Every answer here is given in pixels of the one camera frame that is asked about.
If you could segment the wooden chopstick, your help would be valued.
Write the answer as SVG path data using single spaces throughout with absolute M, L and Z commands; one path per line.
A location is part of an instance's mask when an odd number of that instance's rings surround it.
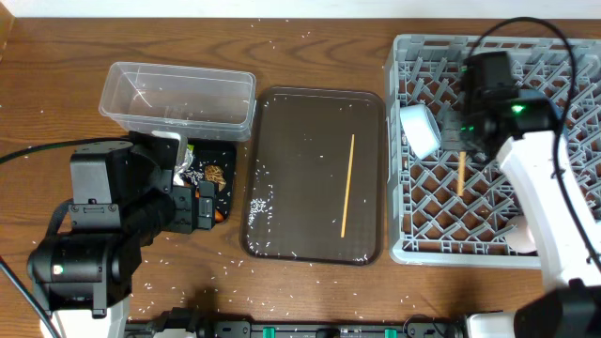
M 350 186 L 352 180 L 352 170 L 353 170 L 353 162 L 354 162 L 354 148 L 355 148 L 355 134 L 351 134 L 350 138 L 350 147 L 348 154 L 348 164 L 347 164 L 347 180 L 346 180 L 346 188 L 345 188 L 345 199 L 343 206 L 343 217 L 341 222 L 341 233 L 340 238 L 344 238 L 346 236 L 347 229 L 347 214 L 348 214 L 348 203 L 350 196 Z
M 457 168 L 458 178 L 457 178 L 457 188 L 456 188 L 456 192 L 459 197 L 462 197 L 464 194 L 466 158 L 467 158 L 467 152 L 460 151 L 459 159 L 458 159 L 458 168 Z

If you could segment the orange carrot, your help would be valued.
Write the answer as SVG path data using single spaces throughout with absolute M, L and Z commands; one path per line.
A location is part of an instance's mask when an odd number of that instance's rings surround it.
M 224 216 L 218 209 L 215 210 L 214 215 L 215 215 L 215 221 L 217 223 L 221 223 L 224 221 Z

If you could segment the yellow green snack wrapper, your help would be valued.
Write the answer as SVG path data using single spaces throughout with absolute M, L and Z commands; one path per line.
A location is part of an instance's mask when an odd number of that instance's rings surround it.
M 174 167 L 173 184 L 183 186 L 181 175 L 187 171 L 193 163 L 193 146 L 186 145 L 177 151 L 177 159 Z

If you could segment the light blue rice bowl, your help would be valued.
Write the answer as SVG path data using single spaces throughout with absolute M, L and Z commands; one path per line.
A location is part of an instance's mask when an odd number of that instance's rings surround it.
M 408 144 L 417 158 L 423 160 L 440 148 L 439 127 L 426 105 L 406 106 L 399 110 L 399 114 Z

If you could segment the brown food scrap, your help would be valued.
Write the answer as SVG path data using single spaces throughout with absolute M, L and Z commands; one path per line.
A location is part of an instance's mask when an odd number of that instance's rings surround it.
M 227 181 L 224 177 L 224 171 L 219 165 L 207 165 L 204 171 L 204 178 L 207 181 L 215 183 L 219 192 L 226 187 Z

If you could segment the pink cup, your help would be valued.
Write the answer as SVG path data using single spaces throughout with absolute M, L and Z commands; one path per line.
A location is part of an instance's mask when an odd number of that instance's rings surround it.
M 530 254 L 536 251 L 536 246 L 527 219 L 523 215 L 513 217 L 506 224 L 510 231 L 506 233 L 506 243 L 519 254 Z

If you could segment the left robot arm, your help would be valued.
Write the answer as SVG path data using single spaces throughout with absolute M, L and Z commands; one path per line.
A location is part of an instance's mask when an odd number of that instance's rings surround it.
M 121 337 L 142 250 L 162 232 L 215 224 L 216 187 L 177 183 L 186 137 L 165 131 L 72 142 L 72 197 L 57 207 L 27 272 L 47 337 Z

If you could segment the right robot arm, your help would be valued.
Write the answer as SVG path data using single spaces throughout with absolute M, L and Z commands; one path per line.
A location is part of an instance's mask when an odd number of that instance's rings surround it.
M 575 178 L 564 118 L 544 95 L 520 89 L 506 52 L 468 56 L 457 127 L 463 149 L 497 162 L 540 259 L 545 293 L 514 312 L 468 315 L 467 337 L 597 337 L 600 225 Z

